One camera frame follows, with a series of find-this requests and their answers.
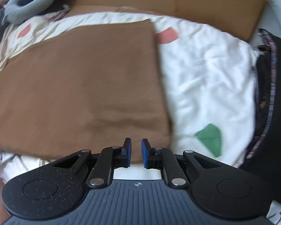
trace blue gripper pad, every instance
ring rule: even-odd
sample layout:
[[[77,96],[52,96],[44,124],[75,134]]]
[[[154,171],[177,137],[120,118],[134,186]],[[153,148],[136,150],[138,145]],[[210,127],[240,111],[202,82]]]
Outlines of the blue gripper pad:
[[[148,152],[143,140],[141,141],[141,154],[143,156],[143,166],[148,168]]]
[[[51,220],[11,217],[4,225],[271,225],[264,217],[227,221],[211,216],[193,203],[185,190],[163,180],[113,180],[88,192],[73,211]]]
[[[128,162],[128,167],[130,167],[130,163],[131,163],[131,151],[132,151],[132,144],[131,144],[131,140],[129,142],[129,146],[127,148],[127,162]]]

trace circular mount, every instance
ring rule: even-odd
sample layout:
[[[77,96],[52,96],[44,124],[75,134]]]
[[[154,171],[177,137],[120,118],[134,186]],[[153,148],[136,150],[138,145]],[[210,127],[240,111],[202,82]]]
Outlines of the circular mount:
[[[183,178],[174,178],[174,179],[172,179],[171,182],[174,186],[177,186],[177,187],[183,186],[186,184],[186,180]]]
[[[30,199],[40,200],[53,196],[58,189],[55,182],[51,180],[33,180],[25,184],[23,193]]]
[[[262,179],[224,164],[202,169],[191,186],[191,195],[207,212],[233,220],[265,216],[273,200]]]
[[[104,180],[101,178],[93,178],[90,180],[90,184],[93,186],[100,186],[100,185],[104,184]]]

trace white bedsheet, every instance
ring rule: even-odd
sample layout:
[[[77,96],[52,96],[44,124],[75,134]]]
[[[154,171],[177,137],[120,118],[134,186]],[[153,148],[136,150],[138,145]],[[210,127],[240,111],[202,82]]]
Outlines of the white bedsheet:
[[[173,152],[182,154],[191,149],[233,165],[254,132],[251,67],[256,62],[257,52],[248,43],[212,26],[141,13],[91,13],[50,23],[33,17],[17,28],[10,26],[6,30],[0,45],[0,59],[6,48],[0,70],[7,58],[72,28],[145,19],[154,23],[157,33],[171,28],[178,35],[171,43],[159,45],[162,80],[173,123]],[[18,38],[19,33],[29,27],[27,34]],[[221,155],[217,158],[195,136],[208,124],[220,130]],[[16,156],[0,165],[0,175],[8,181],[44,163],[37,158]],[[145,171],[141,165],[132,165],[126,170],[117,169],[115,178],[159,179],[160,174],[156,170]]]

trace brown cloth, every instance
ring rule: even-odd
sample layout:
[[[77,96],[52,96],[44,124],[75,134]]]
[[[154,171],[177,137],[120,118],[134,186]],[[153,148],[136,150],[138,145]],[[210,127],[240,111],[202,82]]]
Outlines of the brown cloth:
[[[0,73],[0,149],[60,158],[132,139],[168,147],[169,119],[149,20],[82,26],[35,44]]]

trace black bag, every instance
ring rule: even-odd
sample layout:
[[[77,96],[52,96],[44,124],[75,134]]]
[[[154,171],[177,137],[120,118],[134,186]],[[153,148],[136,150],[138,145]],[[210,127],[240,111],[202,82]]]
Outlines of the black bag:
[[[254,69],[258,75],[256,128],[241,169],[254,173],[272,187],[281,203],[281,38],[261,29],[264,52]]]

